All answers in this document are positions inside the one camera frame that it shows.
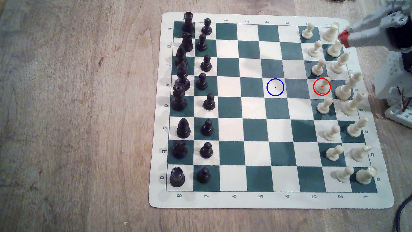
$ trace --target black chess piece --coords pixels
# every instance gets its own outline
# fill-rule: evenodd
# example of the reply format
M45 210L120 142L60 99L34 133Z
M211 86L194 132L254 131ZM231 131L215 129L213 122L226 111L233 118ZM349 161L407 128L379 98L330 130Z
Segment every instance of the black chess piece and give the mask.
M205 34L200 34L199 41L196 43L196 49L198 49L199 51L205 51L207 49Z
M212 157L213 155L213 149L212 149L212 144L209 142L205 142L203 147L200 149L200 156L204 159L208 159Z
M205 35L210 35L212 33L212 28L210 27L210 18L205 19L205 26L202 27L202 33Z
M177 83L173 86L174 98L170 102L172 109L182 111L187 107L187 100L185 99L185 89L182 84Z
M210 56L205 55L203 57L203 62L200 64L200 69L203 72L209 72L212 69L212 64L210 63Z
M198 90L205 90L208 87L208 83L206 81L206 74L201 73L199 74L199 79L196 81L196 88Z
M213 122L212 120L208 119L205 121L203 124L202 128L200 129L200 132L205 135L205 136L210 136L213 134L213 131L215 129L213 128Z
M173 187L180 187L185 183L185 175L183 174L183 170L179 167L175 167L172 169L170 178L169 178L170 185Z
M209 182L210 177L211 177L211 175L210 175L210 171L209 171L208 168L202 168L197 173L197 180L202 184L205 184L205 183Z
M187 119L182 118L179 121L178 128L176 130L176 134L181 139L185 139L185 138L189 137L190 127L189 127L189 122L187 121Z
M207 94L206 100L203 102L203 108L205 110L213 110L215 106L215 96L211 93Z

